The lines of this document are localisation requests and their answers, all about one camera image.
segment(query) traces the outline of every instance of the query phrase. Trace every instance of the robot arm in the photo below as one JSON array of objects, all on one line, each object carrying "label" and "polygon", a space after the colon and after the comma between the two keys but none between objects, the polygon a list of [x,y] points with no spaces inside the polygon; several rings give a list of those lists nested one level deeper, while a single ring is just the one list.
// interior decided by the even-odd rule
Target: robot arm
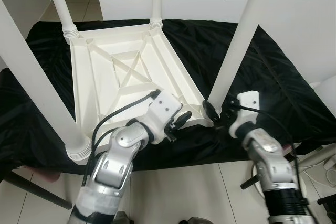
[{"label": "robot arm", "polygon": [[[241,105],[259,110],[258,92],[241,93],[237,98]],[[229,129],[232,137],[243,139],[243,148],[257,167],[258,174],[242,184],[242,189],[260,181],[270,224],[314,224],[313,217],[306,213],[307,203],[302,200],[280,143],[255,126],[257,115],[257,112],[240,110]]]},{"label": "robot arm", "polygon": [[100,156],[87,186],[81,187],[68,223],[112,223],[132,173],[132,160],[148,143],[157,144],[169,137],[181,108],[176,97],[162,91],[145,115],[110,135],[109,149]]}]

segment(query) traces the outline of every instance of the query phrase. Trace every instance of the black plastic sheet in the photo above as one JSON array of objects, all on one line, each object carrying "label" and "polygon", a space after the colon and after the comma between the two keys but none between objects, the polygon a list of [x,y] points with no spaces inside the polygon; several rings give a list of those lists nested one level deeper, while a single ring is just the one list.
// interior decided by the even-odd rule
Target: black plastic sheet
[{"label": "black plastic sheet", "polygon": [[[149,20],[79,22],[79,30],[146,24]],[[217,77],[234,31],[235,23],[201,20],[164,20],[163,31],[200,92],[207,98]],[[75,115],[70,47],[59,22],[38,22],[27,43],[64,104]],[[336,119],[305,82],[278,45],[258,27],[229,91],[229,97],[256,90],[260,109],[278,118],[295,142],[309,142],[309,150],[336,137]],[[240,141],[227,133],[228,108],[223,105],[219,127],[194,126],[179,130],[177,141],[149,145],[134,160],[135,170],[247,159]],[[262,126],[282,144],[281,128],[259,115]],[[7,69],[0,74],[0,164],[25,164],[69,173],[82,173],[68,157],[62,141]]]}]

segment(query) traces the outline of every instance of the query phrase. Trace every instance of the black stand leg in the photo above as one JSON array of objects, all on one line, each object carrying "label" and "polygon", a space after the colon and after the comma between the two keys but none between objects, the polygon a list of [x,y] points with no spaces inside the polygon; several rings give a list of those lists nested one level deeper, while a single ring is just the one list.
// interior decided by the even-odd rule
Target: black stand leg
[{"label": "black stand leg", "polygon": [[43,189],[35,185],[34,183],[22,178],[21,176],[17,175],[16,173],[10,172],[5,178],[4,181],[13,184],[23,190],[26,190],[38,197],[46,199],[49,202],[59,205],[60,207],[64,207],[66,209],[72,208],[72,203],[52,194],[51,192]]},{"label": "black stand leg", "polygon": [[258,174],[250,178],[249,180],[245,181],[240,185],[241,189],[245,190],[246,188],[250,187],[251,185],[257,183],[259,181]]},{"label": "black stand leg", "polygon": [[333,201],[336,202],[336,194],[328,196],[328,197],[324,197],[322,199],[318,199],[317,204],[323,205],[325,203],[328,204],[328,203],[333,202]]}]

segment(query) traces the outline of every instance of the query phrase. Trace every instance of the tiled floor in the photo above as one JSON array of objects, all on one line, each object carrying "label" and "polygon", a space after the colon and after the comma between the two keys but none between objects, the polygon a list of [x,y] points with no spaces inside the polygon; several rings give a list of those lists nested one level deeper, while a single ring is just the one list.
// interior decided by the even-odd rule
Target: tiled floor
[{"label": "tiled floor", "polygon": [[[267,224],[264,200],[254,187],[241,190],[240,184],[249,178],[252,163],[240,161],[192,167],[135,172],[122,198],[119,209],[124,210],[136,224],[178,224],[183,219],[199,216],[214,224]],[[27,169],[16,173],[35,184],[74,202],[82,176],[62,174],[55,183],[44,181]],[[321,166],[308,173],[323,179]],[[331,224],[320,197],[335,193],[319,186],[302,174],[311,209],[320,224]],[[5,224],[66,224],[70,210],[53,205],[22,189],[0,183],[0,216]]]},{"label": "tiled floor", "polygon": [[[73,21],[103,20],[99,0],[66,0]],[[59,21],[53,3],[43,14],[41,21]]]}]

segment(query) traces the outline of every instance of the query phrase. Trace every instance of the black cable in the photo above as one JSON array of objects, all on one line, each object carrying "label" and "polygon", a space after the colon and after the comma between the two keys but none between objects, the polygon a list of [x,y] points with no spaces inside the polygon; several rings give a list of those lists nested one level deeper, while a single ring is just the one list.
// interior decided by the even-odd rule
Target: black cable
[{"label": "black cable", "polygon": [[143,98],[141,98],[141,99],[139,99],[139,100],[137,100],[137,101],[135,101],[135,102],[132,102],[132,103],[130,103],[130,104],[128,104],[128,105],[126,105],[126,106],[124,106],[124,107],[118,109],[117,111],[114,111],[113,113],[107,115],[104,119],[102,119],[102,120],[97,124],[97,126],[96,126],[96,128],[94,128],[94,131],[93,131],[93,134],[92,134],[91,154],[90,154],[90,156],[89,156],[89,159],[88,159],[88,162],[87,162],[87,165],[86,165],[86,168],[85,168],[85,173],[84,173],[84,177],[83,177],[83,181],[82,181],[82,186],[85,186],[85,184],[86,184],[87,177],[88,177],[88,174],[89,174],[89,169],[90,169],[90,166],[91,166],[91,162],[92,162],[92,160],[94,159],[94,156],[95,156],[95,155],[94,155],[94,154],[95,154],[94,152],[95,152],[95,150],[96,150],[96,148],[95,148],[95,146],[96,146],[96,136],[97,136],[97,132],[98,132],[100,126],[102,126],[107,120],[111,119],[111,118],[114,117],[115,115],[117,115],[117,114],[123,112],[123,111],[126,110],[126,109],[129,109],[130,107],[133,107],[133,106],[135,106],[135,105],[137,105],[137,104],[139,104],[139,103],[141,103],[141,102],[147,100],[149,97],[153,97],[153,98],[155,99],[155,98],[159,95],[159,93],[160,93],[160,90],[152,91],[152,92],[150,92],[148,95],[146,95],[145,97],[143,97]]},{"label": "black cable", "polygon": [[[110,129],[108,131],[106,131],[104,134],[102,134],[102,136],[98,139],[98,141],[96,142],[94,148],[91,150],[93,153],[96,152],[96,149],[98,147],[98,145],[100,144],[100,142],[104,139],[104,137],[106,137],[108,134],[110,134],[111,132],[115,131],[117,128],[114,128],[114,129]],[[92,160],[94,159],[94,156],[95,155],[90,155],[89,159],[88,159],[88,162],[87,162],[87,167],[85,169],[85,174],[84,174],[84,177],[83,177],[83,181],[82,181],[82,186],[85,186],[86,184],[86,181],[87,181],[87,178],[88,178],[88,173],[89,173],[89,169],[90,169],[90,166],[91,166],[91,163],[92,163]]]},{"label": "black cable", "polygon": [[[297,181],[298,181],[298,186],[299,186],[299,194],[301,199],[303,200],[304,197],[302,195],[302,189],[301,189],[301,181],[300,181],[300,177],[299,177],[299,163],[298,163],[298,156],[294,147],[294,141],[293,141],[293,137],[292,135],[289,133],[289,131],[286,129],[286,127],[283,125],[283,123],[281,123],[277,118],[275,118],[274,116],[270,115],[269,113],[267,113],[266,111],[263,110],[257,110],[257,109],[253,109],[253,108],[249,108],[249,107],[244,107],[241,105],[232,105],[232,108],[236,108],[236,109],[241,109],[241,110],[248,110],[248,111],[253,111],[253,112],[257,112],[263,115],[266,115],[267,117],[271,118],[273,121],[275,121],[281,128],[282,130],[285,132],[285,134],[287,135],[288,139],[289,139],[289,144],[292,148],[292,153],[294,156],[294,164],[295,164],[295,172],[296,172],[296,177],[297,177]],[[312,213],[312,211],[310,210],[310,208],[308,207],[308,205],[306,204],[306,208],[308,213],[310,214],[310,216],[314,219],[315,224],[319,224],[316,217],[314,216],[314,214]]]}]

